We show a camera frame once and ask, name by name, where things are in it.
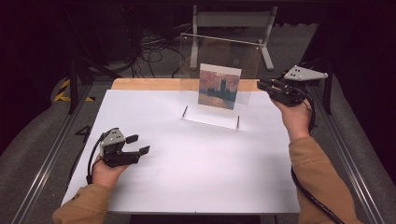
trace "white tabletop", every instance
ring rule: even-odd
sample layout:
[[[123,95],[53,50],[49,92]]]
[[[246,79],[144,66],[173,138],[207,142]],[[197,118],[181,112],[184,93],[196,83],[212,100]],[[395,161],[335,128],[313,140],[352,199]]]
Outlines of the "white tabletop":
[[[181,119],[179,91],[107,91],[63,203],[86,185],[100,134],[118,127],[125,136],[139,134],[123,151],[150,150],[122,174],[109,211],[298,213],[280,112],[265,92],[245,93],[248,105],[235,106],[239,129],[229,129]]]

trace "forearm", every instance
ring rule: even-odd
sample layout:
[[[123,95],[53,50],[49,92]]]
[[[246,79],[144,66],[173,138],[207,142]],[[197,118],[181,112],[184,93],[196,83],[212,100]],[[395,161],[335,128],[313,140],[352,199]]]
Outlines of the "forearm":
[[[103,223],[112,189],[91,184],[79,189],[76,196],[52,215],[56,224]]]
[[[303,137],[291,142],[290,158],[293,170],[304,188],[345,223],[360,223],[346,184],[314,138]],[[301,206],[300,223],[332,223],[299,190],[298,200]]]

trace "hand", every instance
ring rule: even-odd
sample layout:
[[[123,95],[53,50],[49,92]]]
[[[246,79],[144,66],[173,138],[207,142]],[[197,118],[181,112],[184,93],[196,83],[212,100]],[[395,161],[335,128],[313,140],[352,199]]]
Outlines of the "hand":
[[[92,183],[102,185],[113,189],[116,187],[117,181],[124,170],[129,165],[116,166],[111,168],[100,159],[100,155],[96,157],[97,162],[92,168]]]
[[[274,100],[272,102],[282,113],[283,124],[288,130],[291,142],[298,138],[309,136],[308,125],[312,109],[306,99],[302,104],[291,107],[282,105]]]

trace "person's right arm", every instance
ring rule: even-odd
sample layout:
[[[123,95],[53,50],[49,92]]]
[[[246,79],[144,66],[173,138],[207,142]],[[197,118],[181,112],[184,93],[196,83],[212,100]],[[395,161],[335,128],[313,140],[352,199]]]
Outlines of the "person's right arm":
[[[274,104],[282,112],[282,119],[290,137],[290,159],[301,185],[345,223],[361,223],[355,214],[354,203],[344,181],[334,170],[327,155],[308,131],[311,116],[309,103],[287,107]],[[298,190],[301,207],[299,223],[333,223]]]

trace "photo print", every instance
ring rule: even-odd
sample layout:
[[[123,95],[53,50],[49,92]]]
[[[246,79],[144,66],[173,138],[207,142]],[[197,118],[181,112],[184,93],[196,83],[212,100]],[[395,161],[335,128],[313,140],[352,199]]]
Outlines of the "photo print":
[[[233,110],[241,69],[201,63],[199,105]]]

